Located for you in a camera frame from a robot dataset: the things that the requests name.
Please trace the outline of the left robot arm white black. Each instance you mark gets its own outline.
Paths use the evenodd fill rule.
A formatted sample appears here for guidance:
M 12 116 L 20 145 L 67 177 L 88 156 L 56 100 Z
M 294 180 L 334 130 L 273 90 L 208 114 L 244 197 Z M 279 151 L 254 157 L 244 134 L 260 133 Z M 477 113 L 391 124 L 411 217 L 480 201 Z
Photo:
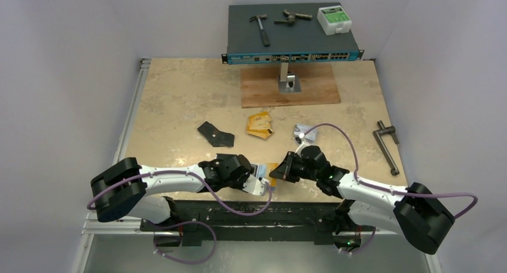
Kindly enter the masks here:
M 87 204 L 100 222 L 124 216 L 146 219 L 169 231 L 178 224 L 174 202 L 157 194 L 209 192 L 215 195 L 232 188 L 263 196 L 265 181 L 254 176 L 254 168 L 243 155 L 226 155 L 211 161 L 179 168 L 140 165 L 135 157 L 124 158 L 94 177 L 92 200 Z

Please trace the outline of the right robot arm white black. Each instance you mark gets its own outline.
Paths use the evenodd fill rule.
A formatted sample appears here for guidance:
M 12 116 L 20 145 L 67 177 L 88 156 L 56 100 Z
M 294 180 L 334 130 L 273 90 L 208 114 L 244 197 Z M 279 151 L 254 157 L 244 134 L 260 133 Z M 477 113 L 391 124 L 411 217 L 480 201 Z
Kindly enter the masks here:
M 435 254 L 455 223 L 455 217 L 421 183 L 392 186 L 355 177 L 332 165 L 318 146 L 288 152 L 270 177 L 297 183 L 312 180 L 325 194 L 342 200 L 327 219 L 335 233 L 371 226 L 402 235 L 417 250 Z

